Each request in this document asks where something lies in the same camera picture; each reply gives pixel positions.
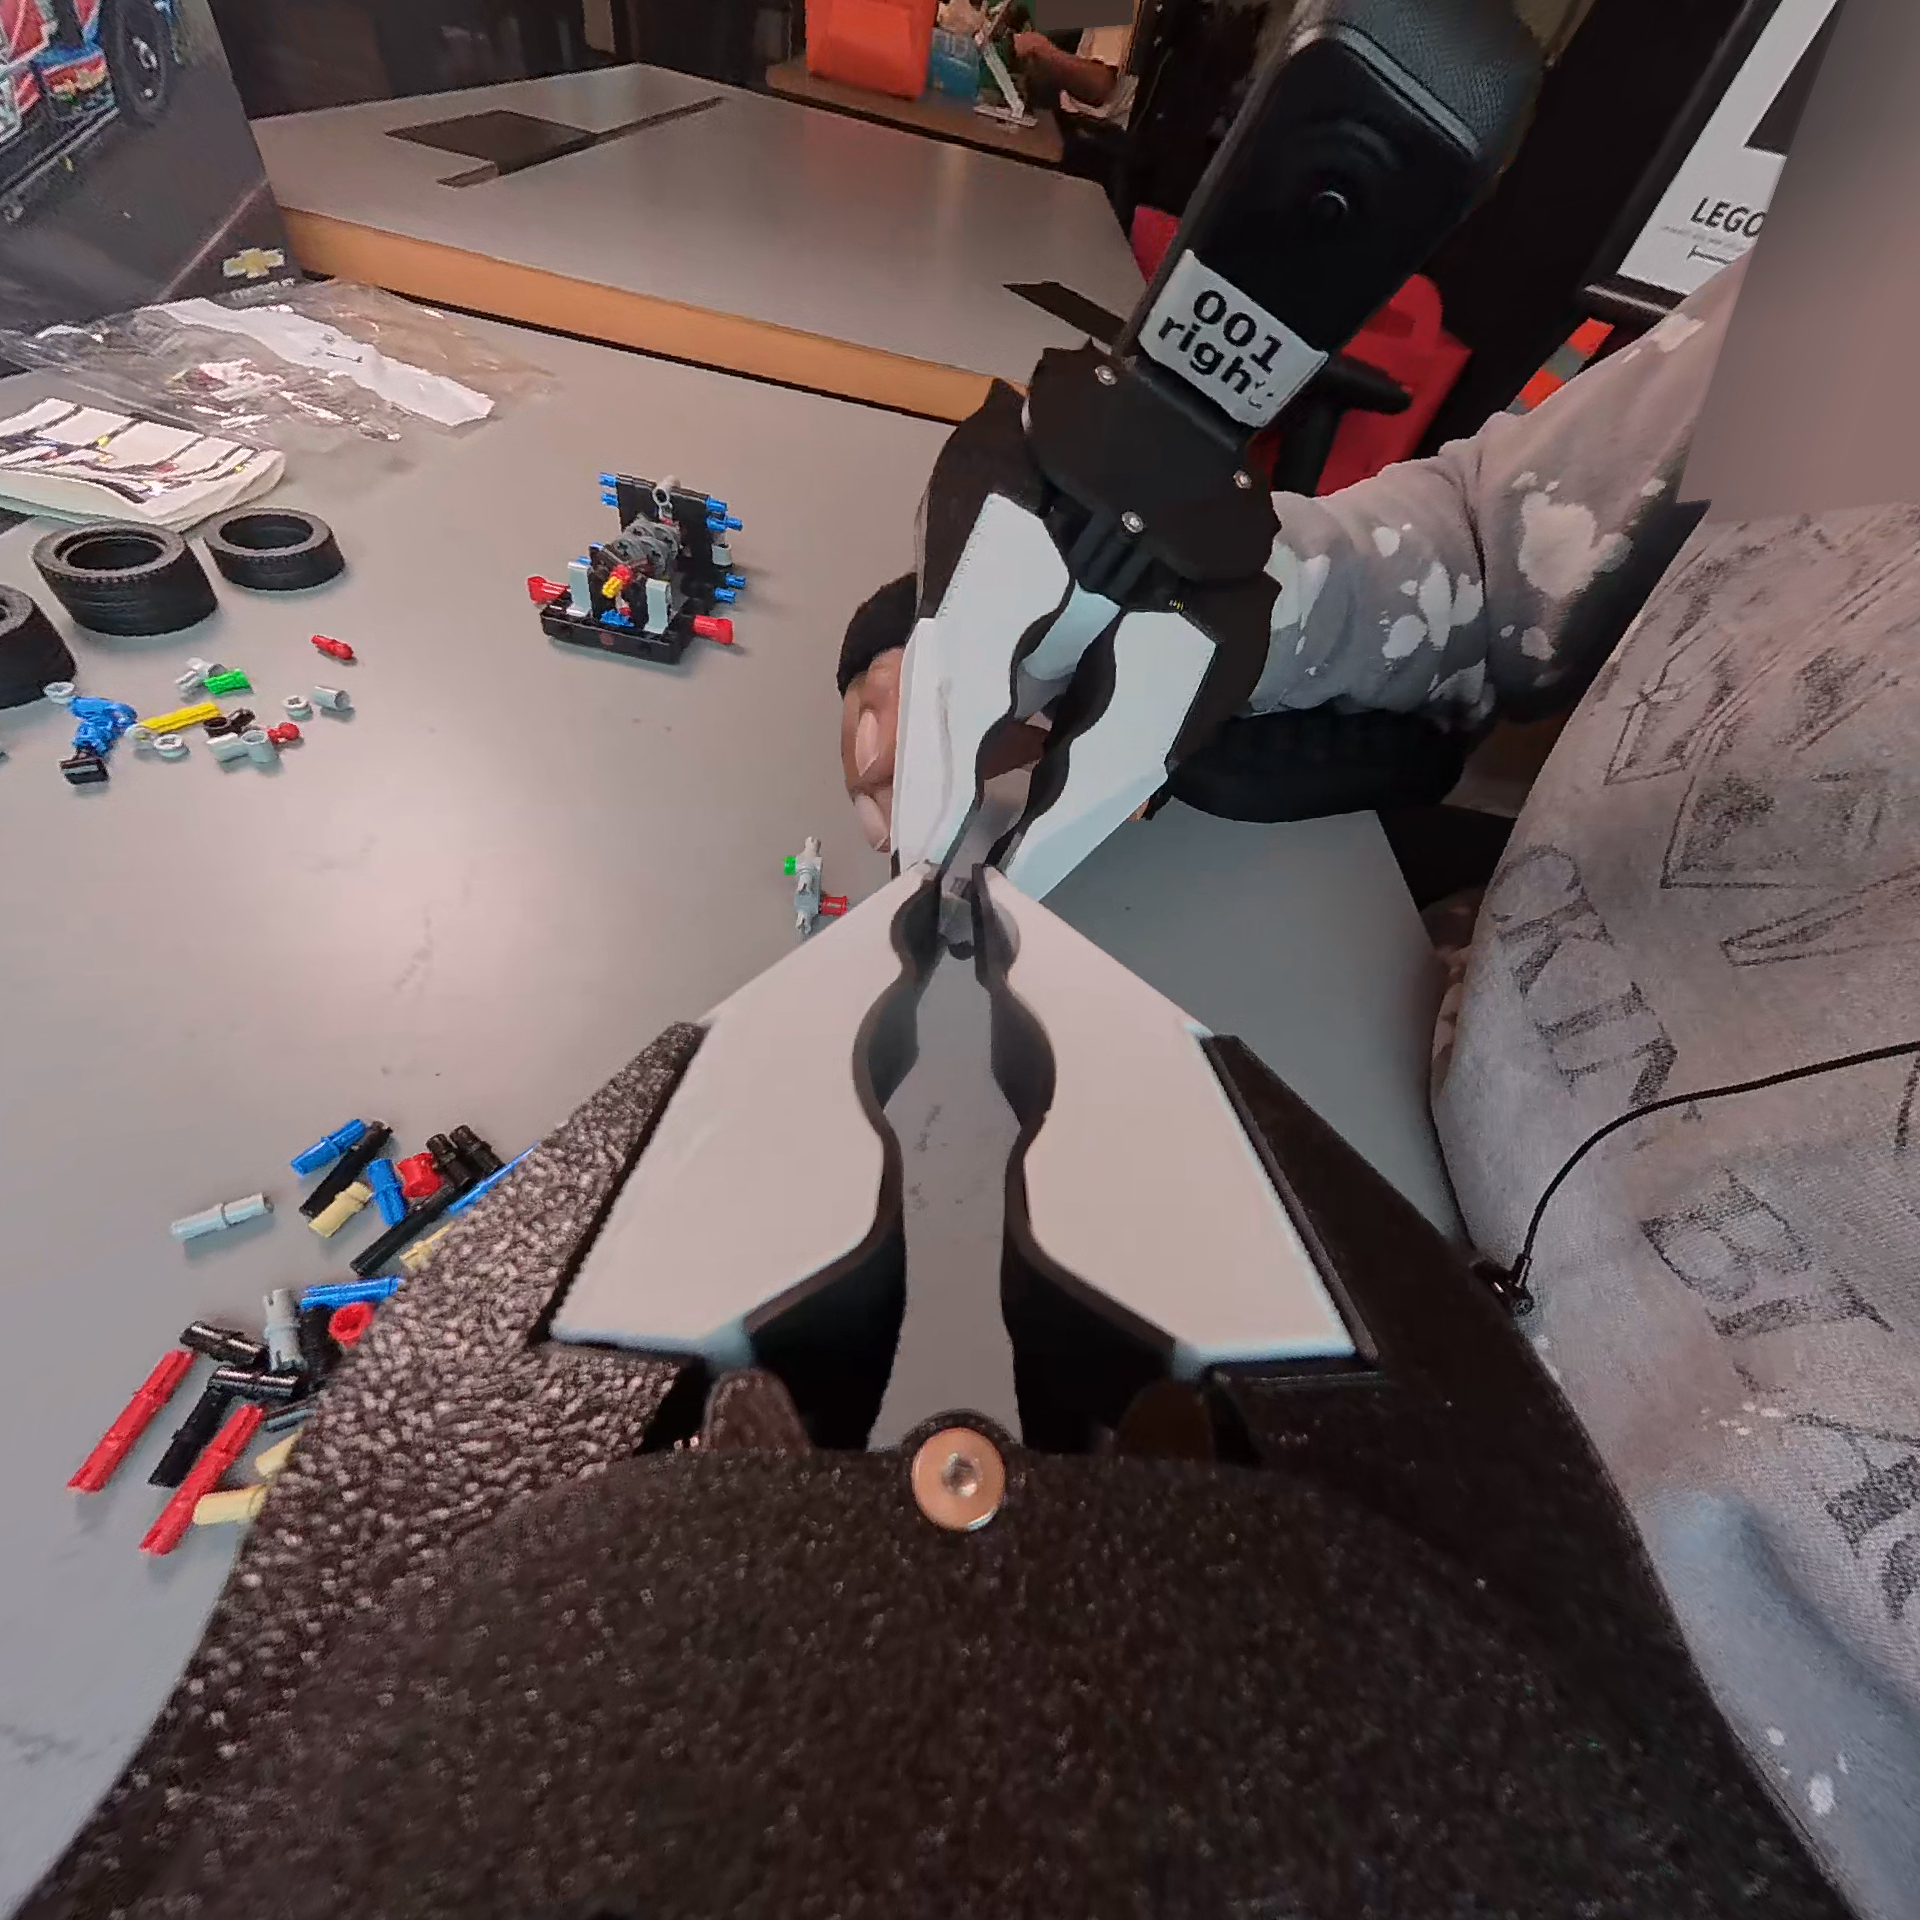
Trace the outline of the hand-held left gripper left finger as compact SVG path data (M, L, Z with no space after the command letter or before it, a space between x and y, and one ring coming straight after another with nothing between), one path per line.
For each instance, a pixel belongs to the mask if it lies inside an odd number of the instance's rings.
M939 877L907 869L720 999L552 1337L733 1367L899 1207L886 1107L916 1064Z

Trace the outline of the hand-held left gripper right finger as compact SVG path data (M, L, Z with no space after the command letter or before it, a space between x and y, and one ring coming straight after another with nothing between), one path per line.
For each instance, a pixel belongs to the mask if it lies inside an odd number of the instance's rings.
M1037 1379L1367 1367L1212 1031L993 869L970 884L1016 1117L1002 1324Z

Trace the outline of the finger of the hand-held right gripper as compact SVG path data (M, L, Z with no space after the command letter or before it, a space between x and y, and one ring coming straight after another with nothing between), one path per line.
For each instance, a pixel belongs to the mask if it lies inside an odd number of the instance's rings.
M949 862L979 797L987 734L1076 667L1076 629L1059 627L1072 598L1042 517L982 501L902 654L890 815L902 869Z
M1087 645L1002 838L1002 877L1042 899L1166 779L1214 639L1186 611L1126 611Z

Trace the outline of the black toy frame assembly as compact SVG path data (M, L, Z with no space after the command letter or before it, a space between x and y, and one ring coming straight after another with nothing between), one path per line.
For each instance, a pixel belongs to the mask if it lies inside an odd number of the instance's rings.
M696 639L732 645L732 602L746 577L732 567L739 519L727 504L674 478L623 471L600 471L597 488L616 531L564 564L562 579L524 582L543 634L660 667L676 667Z

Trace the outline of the grey desk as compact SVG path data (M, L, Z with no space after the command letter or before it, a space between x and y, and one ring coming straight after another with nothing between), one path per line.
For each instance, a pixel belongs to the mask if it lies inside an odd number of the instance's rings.
M347 718L274 768L113 751L69 785L53 705L3 715L3 1904L150 1727L234 1525L139 1555L183 1388L99 1497L66 1488L187 1321L259 1328L367 1237L297 1224L294 1151L347 1117L514 1157L663 1027L797 949L782 861L886 879L843 797L833 658L913 545L943 428L482 325L546 369L469 438L287 461L347 568L222 591L187 637L73 637L157 712L187 658L276 704L344 639ZM679 669L549 645L529 575L606 527L600 471L742 517L733 645Z

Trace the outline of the person's right hand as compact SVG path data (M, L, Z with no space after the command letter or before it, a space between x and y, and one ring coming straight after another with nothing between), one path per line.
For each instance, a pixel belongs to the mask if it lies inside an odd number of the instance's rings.
M894 848L894 751L902 649L877 654L843 691L840 759L846 794L864 839Z

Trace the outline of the framed black-white marker sign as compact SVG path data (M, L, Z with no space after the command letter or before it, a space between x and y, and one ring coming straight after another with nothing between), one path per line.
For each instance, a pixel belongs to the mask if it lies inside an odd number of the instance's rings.
M1837 24L1837 2L1744 2L1613 219L1577 294L1646 328L1759 237Z

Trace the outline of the pile of small toy pins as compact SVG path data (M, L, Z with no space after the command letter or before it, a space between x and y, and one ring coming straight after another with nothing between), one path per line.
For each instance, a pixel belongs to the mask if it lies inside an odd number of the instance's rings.
M303 1182L297 1218L314 1237L357 1221L374 1221L377 1231L347 1257L344 1278L263 1294L250 1327L184 1324L69 1475L73 1497L99 1497L169 1405L183 1405L146 1478L162 1495L136 1544L149 1559L169 1558L190 1531L250 1522L377 1312L516 1159L470 1125L396 1155L386 1119L350 1117L287 1167Z

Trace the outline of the orange bin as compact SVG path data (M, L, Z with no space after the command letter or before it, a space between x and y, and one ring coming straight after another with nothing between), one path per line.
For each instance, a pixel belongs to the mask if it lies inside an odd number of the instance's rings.
M802 2L809 78L919 99L939 2Z

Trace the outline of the neighbouring grey table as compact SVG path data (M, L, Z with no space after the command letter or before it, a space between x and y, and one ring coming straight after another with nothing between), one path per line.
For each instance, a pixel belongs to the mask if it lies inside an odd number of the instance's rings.
M314 274L922 421L1142 289L1092 184L652 65L253 142Z

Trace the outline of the person's grey patterned hoodie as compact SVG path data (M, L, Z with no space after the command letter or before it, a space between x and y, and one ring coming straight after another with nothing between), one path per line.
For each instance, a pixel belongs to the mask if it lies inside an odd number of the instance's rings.
M1917 1039L1917 509L1703 527L1570 715L1434 1094L1464 1224L1647 1102ZM1716 1705L1917 1915L1917 1061L1672 1107L1533 1239L1533 1345Z

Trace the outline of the cluster of grey toy connectors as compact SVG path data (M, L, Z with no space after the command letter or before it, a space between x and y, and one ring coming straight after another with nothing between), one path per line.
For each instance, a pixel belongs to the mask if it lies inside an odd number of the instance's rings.
M314 718L350 718L354 704L344 685L329 685L329 682L314 682L299 691L290 691L280 697L267 712L253 708L249 701L250 694L230 694L220 704L222 719L209 722L202 728L187 728L183 734L169 734L169 738L149 738L136 727L130 727L119 744L110 749L106 759L90 759L90 757L73 757L73 744L69 751L60 757L60 779L66 779L73 788L93 788L106 785L110 771L113 771L113 755L129 755L136 762L187 762L190 757L209 757L216 765L259 765L272 768L287 749L299 747L304 738L304 727ZM43 688L39 704L50 704L63 715L69 715L66 704L72 697L82 697L77 682L50 682Z

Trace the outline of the clear plastic bags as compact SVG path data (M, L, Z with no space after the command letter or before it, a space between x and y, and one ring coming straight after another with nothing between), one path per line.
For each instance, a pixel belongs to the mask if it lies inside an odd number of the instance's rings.
M3 365L283 452L452 438L553 391L549 372L470 322L340 279L7 325Z

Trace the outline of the sticker sheet booklet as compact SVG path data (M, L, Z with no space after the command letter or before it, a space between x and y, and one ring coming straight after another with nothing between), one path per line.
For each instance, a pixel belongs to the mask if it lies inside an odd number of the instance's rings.
M190 531L283 479L283 455L44 397L3 418L3 509Z

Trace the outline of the toy car set box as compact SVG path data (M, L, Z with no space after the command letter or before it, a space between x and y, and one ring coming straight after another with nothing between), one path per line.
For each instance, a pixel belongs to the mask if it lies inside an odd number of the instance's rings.
M3 325L272 299L299 267L206 2L3 7Z

